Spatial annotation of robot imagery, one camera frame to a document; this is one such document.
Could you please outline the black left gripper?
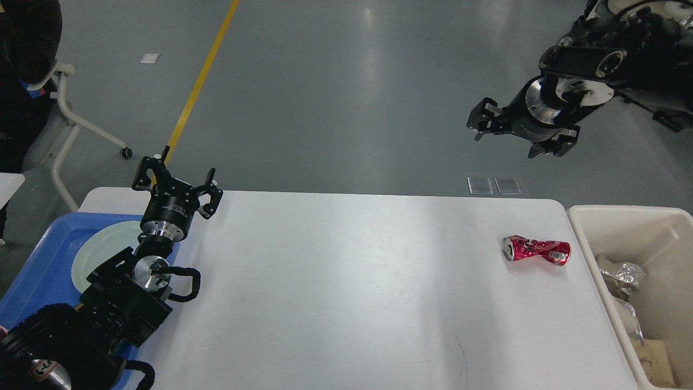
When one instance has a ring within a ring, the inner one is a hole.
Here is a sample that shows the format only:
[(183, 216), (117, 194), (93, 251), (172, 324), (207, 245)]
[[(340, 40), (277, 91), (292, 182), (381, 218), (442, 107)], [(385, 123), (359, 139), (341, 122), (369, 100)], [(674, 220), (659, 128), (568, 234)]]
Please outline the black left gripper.
[(151, 193), (140, 222), (141, 231), (182, 241), (188, 237), (195, 212), (203, 219), (211, 219), (224, 193), (214, 179), (216, 168), (213, 167), (205, 182), (191, 189), (190, 198), (174, 197), (174, 178), (165, 164), (170, 150), (166, 145), (159, 157), (142, 158), (132, 180), (132, 190)]

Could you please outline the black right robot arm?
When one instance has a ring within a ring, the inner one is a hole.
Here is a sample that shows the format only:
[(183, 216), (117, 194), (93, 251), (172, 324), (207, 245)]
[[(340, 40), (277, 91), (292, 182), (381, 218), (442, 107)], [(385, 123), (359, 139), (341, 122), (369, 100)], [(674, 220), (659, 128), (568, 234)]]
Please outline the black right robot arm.
[(579, 122), (619, 97), (672, 131), (689, 131), (691, 60), (690, 1), (589, 1), (542, 55), (539, 76), (504, 108), (482, 99), (466, 126), (475, 140), (528, 140), (529, 158), (561, 157), (576, 146)]

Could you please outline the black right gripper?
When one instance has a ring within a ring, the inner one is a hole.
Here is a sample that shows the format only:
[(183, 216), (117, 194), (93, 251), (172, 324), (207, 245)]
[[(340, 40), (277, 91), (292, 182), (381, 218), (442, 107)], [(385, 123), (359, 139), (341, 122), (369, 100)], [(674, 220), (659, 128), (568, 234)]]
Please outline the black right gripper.
[(475, 134), (475, 141), (484, 135), (509, 134), (531, 141), (530, 159), (540, 154), (562, 157), (577, 145), (581, 127), (564, 128), (557, 123), (562, 108), (556, 94), (557, 85), (557, 77), (534, 77), (504, 111), (495, 100), (485, 97), (471, 109), (466, 126)]

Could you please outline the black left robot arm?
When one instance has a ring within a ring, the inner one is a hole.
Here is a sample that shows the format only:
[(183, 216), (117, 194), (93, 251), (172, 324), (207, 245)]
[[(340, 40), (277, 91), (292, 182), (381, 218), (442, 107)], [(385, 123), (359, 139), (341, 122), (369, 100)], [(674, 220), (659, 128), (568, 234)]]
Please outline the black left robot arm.
[(143, 157), (133, 190), (151, 198), (136, 248), (126, 247), (87, 276), (79, 304), (47, 304), (2, 336), (3, 389), (112, 389), (125, 371), (139, 371), (138, 389), (151, 389), (155, 370), (116, 351), (140, 347), (172, 312), (170, 302), (198, 297), (200, 271), (170, 265), (175, 243), (188, 237), (195, 213), (211, 219), (223, 191), (215, 168), (193, 187), (166, 167), (170, 151)]

